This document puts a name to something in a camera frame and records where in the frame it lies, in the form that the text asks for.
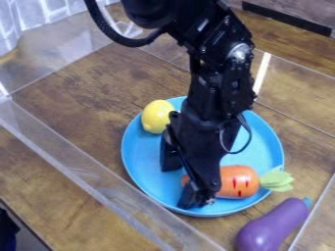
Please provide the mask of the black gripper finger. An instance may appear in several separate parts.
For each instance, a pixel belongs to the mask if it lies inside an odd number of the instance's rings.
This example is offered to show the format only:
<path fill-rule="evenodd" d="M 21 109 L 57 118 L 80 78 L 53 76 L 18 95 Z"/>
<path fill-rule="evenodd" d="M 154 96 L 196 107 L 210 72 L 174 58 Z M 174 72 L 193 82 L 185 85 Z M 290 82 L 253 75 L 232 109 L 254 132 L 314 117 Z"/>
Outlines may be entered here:
<path fill-rule="evenodd" d="M 182 185 L 182 190 L 176 206 L 188 210 L 193 207 L 202 207 L 216 200 L 216 193 L 221 188 L 220 166 L 209 167 L 204 165 L 190 165 L 184 158 L 180 158 L 188 181 Z"/>
<path fill-rule="evenodd" d="M 181 168 L 178 152 L 166 131 L 164 131 L 161 137 L 160 165 L 162 172 L 170 172 Z"/>

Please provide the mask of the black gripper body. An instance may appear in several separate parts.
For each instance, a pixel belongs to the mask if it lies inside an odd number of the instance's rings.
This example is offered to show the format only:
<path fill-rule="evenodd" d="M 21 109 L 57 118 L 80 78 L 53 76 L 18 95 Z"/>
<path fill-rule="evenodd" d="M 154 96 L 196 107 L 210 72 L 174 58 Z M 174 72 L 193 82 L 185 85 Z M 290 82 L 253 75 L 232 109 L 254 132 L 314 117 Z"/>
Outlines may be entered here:
<path fill-rule="evenodd" d="M 241 115 L 226 118 L 218 113 L 213 118 L 204 119 L 189 100 L 184 99 L 180 111 L 169 114 L 166 126 L 178 158 L 184 158 L 190 165 L 200 167 L 220 166 L 222 157 L 232 150 L 240 126 Z"/>

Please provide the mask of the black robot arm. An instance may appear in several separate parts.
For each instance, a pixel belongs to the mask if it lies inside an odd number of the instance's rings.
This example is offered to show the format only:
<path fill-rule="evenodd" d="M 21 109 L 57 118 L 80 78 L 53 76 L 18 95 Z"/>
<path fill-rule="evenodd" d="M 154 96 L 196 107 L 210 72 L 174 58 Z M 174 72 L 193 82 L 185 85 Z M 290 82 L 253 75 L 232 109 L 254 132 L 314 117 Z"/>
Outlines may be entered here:
<path fill-rule="evenodd" d="M 161 170 L 185 169 L 177 207 L 214 202 L 220 161 L 252 108 L 250 33 L 224 0 L 121 0 L 130 21 L 164 31 L 189 55 L 190 84 L 161 138 Z"/>

